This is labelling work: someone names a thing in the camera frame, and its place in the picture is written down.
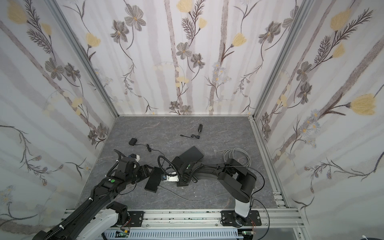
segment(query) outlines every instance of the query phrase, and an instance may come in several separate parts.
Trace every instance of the power adapter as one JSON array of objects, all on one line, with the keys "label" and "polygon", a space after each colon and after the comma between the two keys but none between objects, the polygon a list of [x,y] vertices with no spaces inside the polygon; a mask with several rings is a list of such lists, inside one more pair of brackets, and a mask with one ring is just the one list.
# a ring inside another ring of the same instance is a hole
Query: power adapter
[{"label": "power adapter", "polygon": [[137,143],[136,138],[131,138],[131,140],[129,141],[129,145],[131,145],[131,146],[135,146],[136,143]]}]

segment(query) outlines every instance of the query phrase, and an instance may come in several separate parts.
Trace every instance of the floral wallpaper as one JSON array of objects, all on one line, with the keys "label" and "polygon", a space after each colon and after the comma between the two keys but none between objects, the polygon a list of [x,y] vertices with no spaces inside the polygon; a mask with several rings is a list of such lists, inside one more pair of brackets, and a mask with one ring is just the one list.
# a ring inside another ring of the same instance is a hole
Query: floral wallpaper
[{"label": "floral wallpaper", "polygon": [[253,114],[297,0],[58,0],[119,114]]},{"label": "floral wallpaper", "polygon": [[0,239],[32,239],[75,206],[114,117],[44,2],[0,6]]},{"label": "floral wallpaper", "polygon": [[314,240],[384,235],[382,22],[382,1],[315,1],[257,114]]}]

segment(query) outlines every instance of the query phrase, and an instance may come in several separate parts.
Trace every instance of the cable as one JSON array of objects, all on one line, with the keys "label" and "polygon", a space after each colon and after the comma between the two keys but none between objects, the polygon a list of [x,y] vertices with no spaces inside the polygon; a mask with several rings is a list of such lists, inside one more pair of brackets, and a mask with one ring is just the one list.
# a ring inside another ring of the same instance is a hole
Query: cable
[{"label": "cable", "polygon": [[103,240],[108,240],[104,233],[101,233],[101,237],[103,238]]},{"label": "cable", "polygon": [[221,196],[221,195],[224,195],[224,194],[228,194],[228,193],[229,193],[229,192],[224,192],[224,193],[222,193],[222,194],[218,194],[218,195],[216,195],[216,196],[209,197],[209,198],[206,198],[206,199],[203,199],[203,200],[189,200],[189,199],[186,199],[186,198],[184,198],[184,197],[182,197],[182,196],[180,196],[180,195],[178,195],[178,194],[172,192],[172,191],[169,190],[169,189],[166,189],[165,187],[162,187],[162,186],[160,186],[160,185],[159,185],[158,187],[160,187],[161,189],[164,189],[164,190],[166,190],[166,191],[172,193],[172,194],[175,195],[176,197],[179,197],[179,198],[181,198],[181,199],[184,199],[185,201],[188,201],[188,202],[203,202],[203,201],[206,201],[206,200],[209,200],[209,199],[212,199],[212,198],[215,198],[215,197],[218,197],[218,196]]},{"label": "cable", "polygon": [[260,239],[262,239],[263,237],[265,237],[265,235],[268,233],[269,226],[271,225],[271,220],[269,219],[269,214],[268,214],[268,211],[266,210],[266,207],[264,206],[264,204],[262,204],[262,202],[260,202],[260,201],[257,200],[257,199],[254,199],[253,201],[255,201],[255,200],[258,201],[259,203],[261,203],[261,205],[263,205],[263,207],[264,207],[264,209],[265,209],[265,212],[266,212],[266,214],[267,214],[267,216],[268,216],[268,228],[266,229],[265,234],[264,234],[261,238],[257,239],[257,240],[260,240]]},{"label": "cable", "polygon": [[129,224],[129,222],[131,221],[132,218],[129,218],[129,220],[123,225],[120,227],[120,230],[125,232],[125,230],[123,229],[123,227],[125,227],[127,224]]},{"label": "cable", "polygon": [[156,149],[151,148],[151,147],[149,146],[149,144],[146,144],[146,145],[144,145],[144,144],[135,144],[135,146],[136,146],[136,145],[140,145],[140,146],[147,147],[148,152],[157,151],[157,152],[163,154],[163,156],[165,157],[164,153],[162,153],[160,150],[156,150]]},{"label": "cable", "polygon": [[[169,173],[167,173],[167,172],[164,170],[164,168],[160,165],[160,158],[162,158],[162,159],[164,159],[165,161],[167,161],[167,162],[169,163],[169,165],[175,170],[176,174],[169,174]],[[161,168],[161,170],[163,171],[163,173],[165,173],[165,175],[170,176],[170,177],[174,177],[174,176],[177,175],[178,178],[181,179],[181,175],[180,175],[179,171],[176,169],[175,165],[174,165],[173,163],[171,163],[166,157],[159,155],[159,156],[157,157],[157,163],[158,163],[159,167]]]},{"label": "cable", "polygon": [[191,136],[189,137],[189,138],[197,138],[197,139],[200,139],[200,135],[194,135],[194,134],[191,134]]},{"label": "cable", "polygon": [[127,192],[127,193],[123,193],[123,194],[119,193],[119,195],[126,195],[126,194],[128,194],[128,193],[132,192],[133,190],[135,190],[135,188],[136,188],[136,185],[137,185],[137,183],[135,183],[135,186],[134,186],[134,188],[133,188],[131,191],[129,191],[129,192]]},{"label": "cable", "polygon": [[227,153],[229,153],[229,155],[228,155],[228,158],[235,158],[234,157],[234,152],[235,151],[238,151],[238,152],[242,152],[242,153],[244,153],[245,154],[245,156],[246,156],[246,158],[247,158],[247,164],[245,164],[244,165],[244,167],[250,167],[251,166],[251,156],[249,155],[249,153],[247,153],[247,151],[246,150],[244,150],[244,149],[242,149],[242,148],[240,148],[240,147],[231,147],[231,148],[228,148],[228,149],[226,149],[226,150],[215,150],[215,152],[223,152],[223,160],[224,160],[224,162],[226,162],[227,160],[225,159],[225,155],[227,154]]}]

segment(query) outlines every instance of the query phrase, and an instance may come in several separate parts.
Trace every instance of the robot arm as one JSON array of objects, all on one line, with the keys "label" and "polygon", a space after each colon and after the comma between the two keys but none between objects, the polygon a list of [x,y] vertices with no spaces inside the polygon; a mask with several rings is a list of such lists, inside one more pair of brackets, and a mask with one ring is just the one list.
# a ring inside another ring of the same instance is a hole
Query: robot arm
[{"label": "robot arm", "polygon": [[[158,185],[160,175],[154,173],[156,169],[159,169],[155,168],[151,172],[152,167],[140,166],[136,161],[139,158],[137,155],[131,154],[126,157],[121,152],[115,151],[119,155],[117,163],[108,171],[106,177],[92,189],[89,199],[49,232],[38,232],[33,240],[74,240],[78,236],[80,236],[79,239],[84,240],[95,239],[110,226],[123,225],[127,222],[129,219],[127,206],[118,202],[110,202],[126,188],[127,184],[136,184],[149,176],[151,177],[147,185],[150,181],[155,181]],[[198,162],[202,157],[203,154],[194,146],[175,157],[172,162],[166,159],[177,173],[177,186],[188,186],[192,179],[217,179],[236,199],[233,214],[235,221],[231,222],[231,226],[245,225],[250,211],[250,201],[256,176],[234,159],[229,159],[222,164],[202,164]],[[99,211],[108,203],[110,204],[107,209],[98,215]]]},{"label": "robot arm", "polygon": [[107,216],[99,216],[99,218],[105,219],[104,222],[106,223],[103,222],[102,225],[105,226],[107,224],[107,226],[100,228],[100,223],[96,226],[92,224],[92,222],[95,222],[92,220],[98,212],[115,199],[126,188],[127,184],[138,183],[150,175],[149,166],[140,166],[136,161],[137,156],[135,154],[126,157],[119,151],[115,151],[119,154],[117,163],[108,171],[106,177],[92,189],[89,199],[83,202],[68,218],[53,227],[48,233],[44,231],[38,232],[33,240],[74,240],[79,235],[93,236],[92,231],[95,230],[94,234],[99,236],[108,227],[116,223],[122,225],[128,220],[127,206],[113,202],[107,206],[108,210],[104,212],[107,213]]}]

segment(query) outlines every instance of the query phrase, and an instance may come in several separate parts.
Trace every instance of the gray cable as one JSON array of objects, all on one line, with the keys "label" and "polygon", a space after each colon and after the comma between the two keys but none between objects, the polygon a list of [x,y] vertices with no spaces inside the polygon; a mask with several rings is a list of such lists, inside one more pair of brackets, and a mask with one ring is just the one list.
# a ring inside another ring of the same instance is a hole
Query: gray cable
[{"label": "gray cable", "polygon": [[189,199],[183,198],[182,196],[180,196],[180,195],[178,195],[178,194],[172,192],[172,191],[169,190],[169,189],[166,189],[165,187],[162,187],[162,186],[160,186],[160,185],[159,185],[158,187],[160,187],[161,189],[164,189],[164,190],[166,190],[166,191],[172,193],[172,194],[175,195],[176,197],[179,197],[179,198],[181,198],[181,199],[184,199],[185,201],[188,201],[188,202],[203,202],[203,201],[206,201],[206,200],[209,200],[209,199],[212,199],[212,198],[215,198],[215,197],[218,197],[218,196],[221,196],[221,195],[224,195],[224,194],[228,194],[228,193],[229,193],[229,192],[224,192],[224,193],[222,193],[222,194],[218,194],[218,195],[216,195],[216,196],[209,197],[209,198],[206,198],[206,199],[203,199],[203,200],[189,200]]},{"label": "gray cable", "polygon": [[235,151],[242,152],[242,153],[245,154],[248,162],[247,162],[247,164],[244,165],[244,167],[250,167],[251,166],[251,156],[247,153],[246,150],[241,149],[240,147],[232,147],[232,148],[228,148],[227,150],[215,150],[215,152],[223,152],[223,160],[224,160],[224,162],[227,161],[225,159],[225,155],[227,153],[229,153],[228,158],[233,158],[234,159],[235,157],[234,157],[233,154],[234,154]]}]

